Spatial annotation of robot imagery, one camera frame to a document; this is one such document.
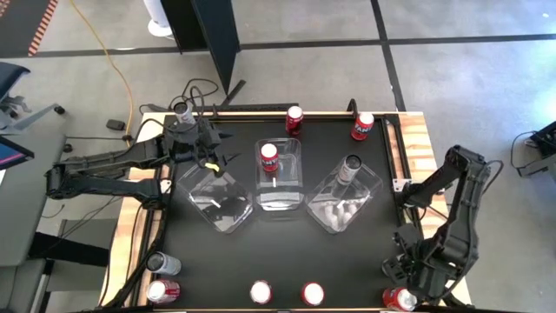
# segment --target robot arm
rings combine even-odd
[[[455,287],[479,258],[474,225],[489,176],[483,156],[456,145],[427,180],[408,184],[399,194],[401,205],[426,208],[435,193],[459,179],[448,219],[436,234],[424,239],[412,224],[400,227],[394,240],[404,253],[383,264],[387,275],[420,301],[437,303],[450,296],[453,287],[446,289],[446,283],[455,280]]]
[[[229,135],[221,133],[211,122],[200,118],[193,127],[189,124],[167,127],[164,134],[134,143],[127,150],[72,157],[55,163],[46,172],[46,195],[58,200],[81,194],[132,196],[145,209],[160,208],[163,204],[162,192],[160,182],[156,179],[131,182],[117,178],[132,167],[157,169],[170,161],[195,161],[200,167],[214,170],[217,176],[222,175],[226,159],[215,148],[224,137]]]

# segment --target yellow cable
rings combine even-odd
[[[98,36],[98,34],[96,33],[95,29],[93,28],[93,25],[91,25],[89,23],[89,20],[87,19],[87,17],[85,17],[85,15],[77,8],[76,3],[74,2],[74,0],[69,0],[71,2],[71,5],[73,6],[73,8],[76,10],[77,14],[79,14],[79,16],[81,17],[81,19],[87,24],[87,26],[89,27],[90,31],[93,33],[93,35],[95,35],[95,38],[97,40],[97,42],[99,44],[101,44],[101,46],[103,47],[103,51],[104,51],[104,55],[106,55],[106,58],[108,58],[108,61],[110,62],[110,65],[112,65],[112,67],[114,68],[114,70],[118,73],[118,75],[122,78],[123,80],[123,84],[125,84],[125,89],[126,91],[128,91],[128,97],[129,97],[129,117],[128,117],[128,124],[126,126],[125,129],[125,134],[129,135],[129,132],[131,130],[131,121],[133,120],[133,108],[134,108],[134,104],[133,104],[133,95],[131,94],[131,88],[129,87],[128,81],[125,79],[125,77],[123,76],[122,72],[117,68],[117,66],[114,64],[114,62],[112,61],[112,58],[110,57],[110,54],[108,53],[108,50],[106,49],[106,47],[104,46],[103,41],[101,40],[101,38]],[[128,147],[130,146],[130,140],[126,141]]]

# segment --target can lid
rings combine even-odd
[[[324,290],[318,283],[308,283],[303,289],[303,298],[310,305],[319,305],[324,300]]]
[[[263,157],[273,157],[276,153],[278,153],[278,149],[271,143],[267,143],[261,148],[261,154]]]
[[[154,281],[150,283],[149,290],[147,290],[147,298],[149,300],[158,300],[166,294],[166,285],[161,281]]]
[[[164,265],[164,256],[160,252],[155,252],[147,260],[147,270],[156,271]]]
[[[265,304],[270,301],[272,296],[270,285],[265,281],[256,281],[251,287],[250,295],[253,302]]]
[[[303,115],[303,110],[298,106],[293,106],[288,109],[288,115],[291,118],[299,118]]]
[[[349,155],[346,157],[346,165],[352,170],[358,170],[362,164],[363,162],[356,155]]]
[[[407,289],[400,290],[398,303],[404,310],[413,310],[417,305],[417,297],[412,295]]]
[[[174,113],[183,114],[188,111],[188,105],[186,103],[177,103],[174,105]]]
[[[374,122],[373,113],[362,112],[359,114],[359,120],[365,125],[372,124]]]

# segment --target clear plastic container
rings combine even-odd
[[[262,168],[261,148],[271,143],[278,149],[278,168]],[[301,143],[293,138],[259,140],[255,144],[256,202],[263,210],[294,210],[303,201]]]
[[[332,234],[346,230],[382,188],[382,180],[365,164],[350,184],[339,183],[344,160],[305,199],[309,214]]]
[[[201,215],[218,231],[231,233],[253,211],[251,195],[227,172],[195,166],[177,182]]]

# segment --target silver soda can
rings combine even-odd
[[[182,269],[182,262],[162,252],[155,252],[147,260],[147,269],[156,274],[176,275]]]

